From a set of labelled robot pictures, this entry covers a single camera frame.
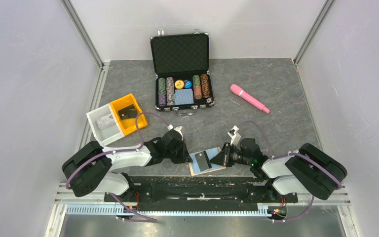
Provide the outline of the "yellow plastic bin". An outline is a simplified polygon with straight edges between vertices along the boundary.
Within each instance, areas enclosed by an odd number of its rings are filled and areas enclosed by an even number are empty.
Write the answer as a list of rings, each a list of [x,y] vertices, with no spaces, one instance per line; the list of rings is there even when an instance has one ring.
[[[111,101],[109,106],[115,123],[124,136],[137,131],[136,117],[142,109],[132,93]]]

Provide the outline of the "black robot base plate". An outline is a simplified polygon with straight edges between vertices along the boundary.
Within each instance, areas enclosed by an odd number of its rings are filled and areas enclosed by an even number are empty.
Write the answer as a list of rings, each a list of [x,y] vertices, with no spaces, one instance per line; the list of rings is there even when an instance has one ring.
[[[139,211],[254,211],[297,203],[291,193],[280,195],[267,181],[254,177],[132,176],[131,187],[118,199],[137,203]]]

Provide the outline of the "blue tan chip stack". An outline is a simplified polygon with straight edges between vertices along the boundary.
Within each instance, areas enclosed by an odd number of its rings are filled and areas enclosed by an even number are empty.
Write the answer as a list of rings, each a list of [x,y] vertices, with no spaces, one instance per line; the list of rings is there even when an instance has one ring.
[[[174,105],[174,79],[172,77],[166,78],[166,105]]]

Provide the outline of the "blue playing card deck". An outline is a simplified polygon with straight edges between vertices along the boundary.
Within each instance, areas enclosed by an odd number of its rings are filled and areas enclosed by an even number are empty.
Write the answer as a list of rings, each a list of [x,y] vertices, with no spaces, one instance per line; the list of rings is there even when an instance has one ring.
[[[174,94],[175,105],[187,105],[194,103],[193,90],[188,89],[176,89]]]

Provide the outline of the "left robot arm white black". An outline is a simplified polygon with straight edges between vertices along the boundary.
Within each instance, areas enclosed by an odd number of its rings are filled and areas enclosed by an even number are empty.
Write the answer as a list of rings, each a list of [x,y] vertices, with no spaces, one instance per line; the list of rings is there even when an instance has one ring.
[[[111,148],[96,141],[87,143],[63,165],[67,179],[65,187],[76,197],[94,191],[117,195],[123,201],[135,196],[135,187],[121,168],[146,167],[162,163],[165,159],[174,164],[192,162],[186,142],[178,129],[167,131],[162,137],[143,142],[139,146]]]

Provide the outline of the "green red chip stack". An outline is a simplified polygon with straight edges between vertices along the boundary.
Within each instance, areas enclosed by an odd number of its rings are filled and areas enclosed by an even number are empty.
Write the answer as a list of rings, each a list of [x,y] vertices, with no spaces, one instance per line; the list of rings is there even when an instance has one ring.
[[[192,77],[193,82],[193,91],[194,91],[194,98],[196,100],[202,99],[202,89],[201,89],[201,80],[199,75],[194,75]]]

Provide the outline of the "white VIP card in bin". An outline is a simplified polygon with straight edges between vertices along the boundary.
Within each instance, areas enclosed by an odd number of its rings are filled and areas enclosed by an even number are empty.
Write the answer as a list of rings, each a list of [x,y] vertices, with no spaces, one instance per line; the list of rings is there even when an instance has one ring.
[[[97,126],[100,130],[106,129],[115,125],[115,119],[112,114],[102,116],[96,119]]]

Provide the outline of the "right aluminium frame post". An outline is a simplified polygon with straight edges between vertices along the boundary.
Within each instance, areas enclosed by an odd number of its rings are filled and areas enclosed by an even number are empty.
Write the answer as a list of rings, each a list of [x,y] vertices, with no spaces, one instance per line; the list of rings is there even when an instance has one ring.
[[[323,22],[325,21],[327,15],[329,14],[331,8],[333,7],[335,0],[326,0],[320,9],[316,19],[314,20],[310,30],[308,31],[303,43],[301,44],[295,58],[293,59],[293,63],[295,67],[298,67],[299,63],[303,59],[303,57],[306,54],[307,49],[311,45],[312,41],[314,40],[315,36],[317,35],[320,27],[322,26]]]

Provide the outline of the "pink cylindrical tool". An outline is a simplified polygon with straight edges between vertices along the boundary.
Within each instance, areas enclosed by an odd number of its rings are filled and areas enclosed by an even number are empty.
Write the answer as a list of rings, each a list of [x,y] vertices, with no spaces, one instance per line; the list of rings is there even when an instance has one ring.
[[[246,91],[244,91],[239,85],[232,84],[230,86],[230,90],[235,95],[241,97],[242,99],[244,99],[245,101],[247,101],[249,104],[251,104],[252,106],[254,106],[255,108],[257,108],[258,110],[263,111],[266,114],[270,113],[270,110],[262,102],[260,102],[259,100],[257,100],[253,96],[251,96],[249,93],[247,93]]]

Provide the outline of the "black poker chip case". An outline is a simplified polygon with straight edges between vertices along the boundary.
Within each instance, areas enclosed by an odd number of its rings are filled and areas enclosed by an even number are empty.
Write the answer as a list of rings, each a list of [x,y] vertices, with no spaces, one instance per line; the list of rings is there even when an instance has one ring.
[[[209,35],[205,32],[194,32],[191,34],[164,35],[162,31],[158,36],[150,39],[152,50],[152,61],[156,75],[155,109],[160,112],[174,111],[177,115],[182,115],[182,110],[188,110],[188,115],[192,115],[198,109],[206,109],[215,105],[212,80],[209,74]],[[201,76],[207,74],[210,79],[210,90],[213,101],[207,103],[204,98],[196,100],[193,104],[187,105],[158,105],[158,79],[172,77],[175,81],[190,80],[194,75]]]

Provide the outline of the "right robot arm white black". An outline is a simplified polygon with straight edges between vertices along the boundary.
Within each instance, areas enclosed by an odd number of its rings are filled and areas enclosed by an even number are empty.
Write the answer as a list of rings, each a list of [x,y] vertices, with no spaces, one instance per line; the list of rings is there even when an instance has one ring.
[[[247,165],[253,175],[268,181],[265,195],[279,201],[292,193],[310,193],[327,200],[342,187],[347,169],[316,146],[305,143],[298,150],[279,157],[265,155],[254,138],[244,138],[238,145],[225,143],[222,151],[211,158],[211,163],[231,167]]]

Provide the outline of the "yellow dealer button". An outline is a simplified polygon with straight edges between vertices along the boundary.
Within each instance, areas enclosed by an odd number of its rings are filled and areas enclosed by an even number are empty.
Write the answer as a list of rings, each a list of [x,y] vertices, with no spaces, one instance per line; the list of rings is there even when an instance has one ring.
[[[176,89],[183,89],[185,87],[185,82],[181,79],[175,81],[174,86]]]

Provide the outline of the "black VIP card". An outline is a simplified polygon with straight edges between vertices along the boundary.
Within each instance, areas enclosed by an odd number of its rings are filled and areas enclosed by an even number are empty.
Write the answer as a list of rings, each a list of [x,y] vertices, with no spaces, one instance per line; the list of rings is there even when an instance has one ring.
[[[134,119],[139,113],[134,105],[129,105],[117,111],[120,120]]]
[[[197,160],[200,172],[209,170],[212,167],[206,151],[195,154],[195,159]]]

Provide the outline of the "blue dealer button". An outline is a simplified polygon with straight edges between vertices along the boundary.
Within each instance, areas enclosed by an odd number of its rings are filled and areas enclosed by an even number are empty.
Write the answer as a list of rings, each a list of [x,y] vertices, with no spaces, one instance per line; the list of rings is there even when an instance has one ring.
[[[192,87],[192,82],[190,80],[185,80],[184,83],[185,83],[184,84],[185,89],[189,89]]]

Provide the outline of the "aluminium frame post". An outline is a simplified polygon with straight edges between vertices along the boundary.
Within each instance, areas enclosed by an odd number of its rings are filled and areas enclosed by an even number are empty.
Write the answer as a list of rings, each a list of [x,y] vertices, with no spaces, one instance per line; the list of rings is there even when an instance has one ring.
[[[80,16],[78,15],[73,3],[71,0],[61,0],[62,5],[64,6],[67,14],[69,15],[71,21],[73,22],[75,28],[77,29],[80,37],[82,38],[85,46],[88,48],[92,58],[94,59],[95,63],[98,65],[99,68],[104,67],[104,61],[102,60],[101,56],[97,52],[97,49],[94,45],[94,43],[91,40],[91,37],[89,36],[87,30],[85,29],[84,24],[82,23]]]
[[[303,43],[301,44],[295,58],[293,59],[293,63],[295,67],[298,67],[299,63],[303,59],[303,57],[306,54],[307,49],[311,45],[312,41],[314,40],[315,36],[317,35],[320,27],[322,26],[323,22],[325,21],[327,15],[329,14],[331,8],[333,7],[335,0],[326,0],[320,9],[316,19],[314,20],[310,30],[308,31]]]

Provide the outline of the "white plastic bin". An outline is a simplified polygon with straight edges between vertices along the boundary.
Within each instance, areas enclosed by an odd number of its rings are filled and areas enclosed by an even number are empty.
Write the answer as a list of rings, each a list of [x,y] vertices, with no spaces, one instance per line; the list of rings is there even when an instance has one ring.
[[[98,128],[96,119],[109,114],[112,114],[109,104],[105,104],[86,114],[93,136],[101,146],[108,146],[124,137],[116,124],[103,130]]]

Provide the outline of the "green purple chip stack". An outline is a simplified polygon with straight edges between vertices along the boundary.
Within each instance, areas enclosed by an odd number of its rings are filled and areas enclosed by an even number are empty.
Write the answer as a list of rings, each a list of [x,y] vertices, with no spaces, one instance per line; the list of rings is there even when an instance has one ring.
[[[166,79],[165,78],[158,79],[158,105],[159,106],[166,105]]]

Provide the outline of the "left aluminium frame post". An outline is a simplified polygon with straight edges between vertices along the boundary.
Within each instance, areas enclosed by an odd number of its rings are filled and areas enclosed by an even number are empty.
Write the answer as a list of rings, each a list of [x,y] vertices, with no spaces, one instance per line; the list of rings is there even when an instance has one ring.
[[[88,48],[92,58],[94,59],[95,63],[98,65],[99,68],[104,67],[104,61],[102,60],[101,56],[97,52],[97,49],[94,45],[94,43],[91,40],[91,37],[89,36],[87,30],[85,29],[84,24],[82,23],[80,16],[78,15],[73,3],[71,0],[61,0],[62,5],[64,6],[67,14],[69,15],[71,21],[73,22],[75,28],[77,29],[80,37],[82,38],[85,46]]]

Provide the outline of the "orange brown chip stack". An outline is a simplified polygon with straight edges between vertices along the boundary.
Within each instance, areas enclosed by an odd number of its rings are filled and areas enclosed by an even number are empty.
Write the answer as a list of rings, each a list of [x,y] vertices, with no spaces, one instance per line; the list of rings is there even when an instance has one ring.
[[[210,79],[207,74],[202,74],[200,76],[200,83],[201,83],[202,97],[206,100],[207,103],[211,103],[213,101],[213,98],[211,96],[211,90],[210,90]]]

